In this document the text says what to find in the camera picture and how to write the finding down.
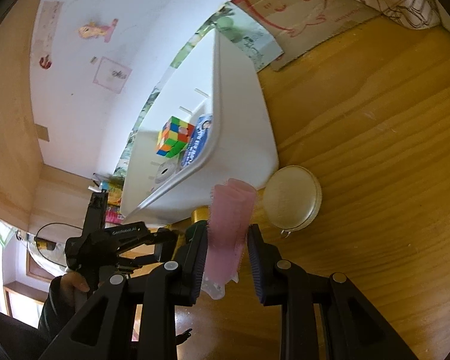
metal ring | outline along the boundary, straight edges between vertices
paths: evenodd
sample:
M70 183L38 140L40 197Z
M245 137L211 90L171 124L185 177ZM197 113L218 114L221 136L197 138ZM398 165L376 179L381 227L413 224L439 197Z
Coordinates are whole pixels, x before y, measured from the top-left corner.
M288 236L289 236L291 233L292 233L291 231L288 231L288 230L282 230L282 231L280 232L280 238L288 238Z

person's hand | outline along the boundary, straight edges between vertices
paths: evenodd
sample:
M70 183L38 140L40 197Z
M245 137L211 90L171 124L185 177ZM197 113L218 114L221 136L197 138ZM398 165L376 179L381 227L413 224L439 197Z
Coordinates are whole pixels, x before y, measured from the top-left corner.
M60 294L65 302L71 306L75 306L74 291L77 288L81 292L90 290L85 278L78 272L68 272L60 279Z

yellow object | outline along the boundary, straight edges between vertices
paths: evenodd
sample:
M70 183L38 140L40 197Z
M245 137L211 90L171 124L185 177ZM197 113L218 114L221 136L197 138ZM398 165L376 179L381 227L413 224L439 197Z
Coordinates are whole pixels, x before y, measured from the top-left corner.
M122 202L122 189L115 185L110 185L108 189L108 204L120 206Z
M84 25L78 29L78 34L80 37L87 39L91 37L105 36L107 34L107 29L97 26L93 21L89 24Z
M197 223L198 221L208 220L208 207L202 206L198 207L194 212L192 212L192 223Z
M47 240L46 239L37 239L36 244L37 244L37 249L47 249Z

sticker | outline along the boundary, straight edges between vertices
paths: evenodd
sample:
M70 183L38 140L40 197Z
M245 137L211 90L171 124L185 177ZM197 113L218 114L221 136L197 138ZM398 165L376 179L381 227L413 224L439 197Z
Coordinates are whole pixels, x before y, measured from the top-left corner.
M115 30L118 22L118 19L113 19L109 26L99 26L95 22L91 21L89 24L81 26L78 29L78 35L83 39L98 38L99 36L103 36L104 42L108 43L112 38L113 31Z
M52 44L62 5L62 1L44 1L38 18L32 58L36 59L40 67L45 70L52 66Z
M121 93L123 86L132 73L132 69L123 66L107 57L102 57L95 74L94 83L101 85L112 92Z
M192 137L181 161L182 167L190 165L202 152L212 126L212 118L212 114L204 114L198 118L195 130L193 130Z

wooden table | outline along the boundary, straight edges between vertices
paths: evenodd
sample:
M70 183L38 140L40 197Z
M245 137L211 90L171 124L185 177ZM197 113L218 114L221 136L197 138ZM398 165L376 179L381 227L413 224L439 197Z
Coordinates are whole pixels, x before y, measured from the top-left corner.
M341 271L420 359L450 350L450 35L378 17L279 72L259 74L280 165L320 180L315 221L287 239L258 202L266 242L308 272ZM279 359L280 310L248 257L225 298L177 307L179 359Z

